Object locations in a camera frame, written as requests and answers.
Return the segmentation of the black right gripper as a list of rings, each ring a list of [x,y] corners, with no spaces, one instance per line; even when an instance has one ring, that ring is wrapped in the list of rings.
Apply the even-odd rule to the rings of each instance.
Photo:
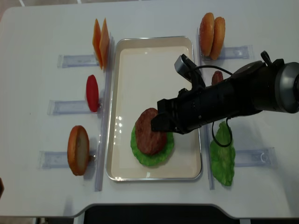
[[[154,132],[186,134],[205,124],[234,115],[234,87],[225,79],[206,88],[181,92],[176,98],[157,102],[158,114],[151,120]]]

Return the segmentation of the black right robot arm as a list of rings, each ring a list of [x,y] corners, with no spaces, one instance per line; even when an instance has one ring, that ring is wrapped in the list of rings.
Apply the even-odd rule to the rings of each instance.
[[[211,86],[204,84],[201,72],[185,55],[175,62],[175,70],[192,88],[181,89],[176,98],[158,101],[152,131],[186,134],[227,117],[299,110],[299,65],[295,62],[256,61]]]

